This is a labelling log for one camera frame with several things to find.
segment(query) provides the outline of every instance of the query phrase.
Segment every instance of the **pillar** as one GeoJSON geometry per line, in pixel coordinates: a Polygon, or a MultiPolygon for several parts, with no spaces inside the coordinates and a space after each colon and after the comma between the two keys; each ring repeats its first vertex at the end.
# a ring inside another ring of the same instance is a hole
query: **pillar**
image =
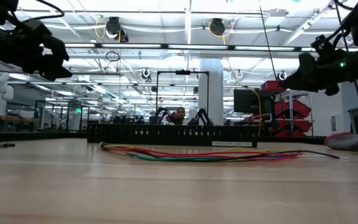
{"type": "Polygon", "coordinates": [[[223,65],[220,58],[201,58],[200,71],[209,72],[209,108],[207,109],[208,78],[198,77],[198,108],[208,110],[208,116],[215,125],[223,125],[223,65]]]}

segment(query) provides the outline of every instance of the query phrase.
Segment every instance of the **green wire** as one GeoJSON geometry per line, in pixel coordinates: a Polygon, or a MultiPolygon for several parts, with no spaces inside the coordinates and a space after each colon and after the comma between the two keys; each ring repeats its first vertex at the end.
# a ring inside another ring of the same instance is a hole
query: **green wire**
{"type": "Polygon", "coordinates": [[[221,158],[217,158],[217,157],[153,158],[147,156],[140,156],[132,153],[127,153],[127,154],[132,157],[147,160],[147,161],[193,162],[193,161],[220,161],[221,160],[221,158]]]}

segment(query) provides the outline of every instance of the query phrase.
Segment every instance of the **white label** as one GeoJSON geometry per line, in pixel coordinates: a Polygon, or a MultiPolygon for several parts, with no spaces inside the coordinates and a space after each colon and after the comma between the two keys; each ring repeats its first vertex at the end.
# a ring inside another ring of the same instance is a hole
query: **white label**
{"type": "Polygon", "coordinates": [[[252,142],[222,142],[213,141],[212,146],[231,146],[231,147],[252,147],[252,142]]]}

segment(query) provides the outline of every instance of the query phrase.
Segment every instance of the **desk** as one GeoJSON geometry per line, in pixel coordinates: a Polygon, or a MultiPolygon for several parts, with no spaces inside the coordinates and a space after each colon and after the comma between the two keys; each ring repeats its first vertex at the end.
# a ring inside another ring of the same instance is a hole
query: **desk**
{"type": "Polygon", "coordinates": [[[0,149],[0,223],[358,223],[356,152],[261,142],[350,159],[149,162],[85,139],[15,143],[0,149]]]}

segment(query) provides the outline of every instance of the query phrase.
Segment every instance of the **yellow cable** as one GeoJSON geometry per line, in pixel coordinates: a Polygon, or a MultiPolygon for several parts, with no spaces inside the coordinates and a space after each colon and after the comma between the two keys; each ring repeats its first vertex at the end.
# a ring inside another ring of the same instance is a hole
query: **yellow cable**
{"type": "MultiPolygon", "coordinates": [[[[234,75],[234,78],[236,79],[237,83],[238,83],[239,85],[241,85],[241,84],[239,83],[239,81],[237,80],[237,77],[235,76],[235,74],[233,74],[233,69],[232,69],[232,67],[231,67],[229,58],[226,57],[226,59],[227,59],[227,62],[228,62],[228,64],[229,64],[230,71],[231,71],[232,75],[234,75]]],[[[260,127],[261,127],[261,125],[262,125],[262,103],[260,102],[259,94],[258,94],[255,90],[251,90],[250,88],[249,88],[248,90],[253,91],[253,92],[256,94],[256,96],[258,97],[258,101],[259,101],[259,130],[258,130],[258,137],[259,137],[259,136],[260,136],[260,127]]]]}
{"type": "Polygon", "coordinates": [[[95,33],[100,39],[103,39],[104,36],[106,36],[106,24],[107,24],[107,21],[104,23],[103,36],[99,36],[99,34],[98,34],[98,22],[99,22],[99,17],[97,17],[97,20],[96,20],[96,25],[95,25],[95,27],[94,27],[94,33],[95,33]]]}
{"type": "Polygon", "coordinates": [[[216,35],[216,34],[212,33],[212,31],[211,31],[211,22],[209,22],[209,24],[208,24],[208,30],[209,30],[209,32],[210,32],[212,35],[214,35],[215,37],[222,37],[222,38],[223,38],[223,45],[226,45],[226,41],[225,41],[224,38],[227,37],[227,36],[229,36],[230,34],[232,34],[232,32],[233,32],[233,25],[231,26],[230,33],[228,33],[228,34],[226,34],[226,35],[216,35]]]}

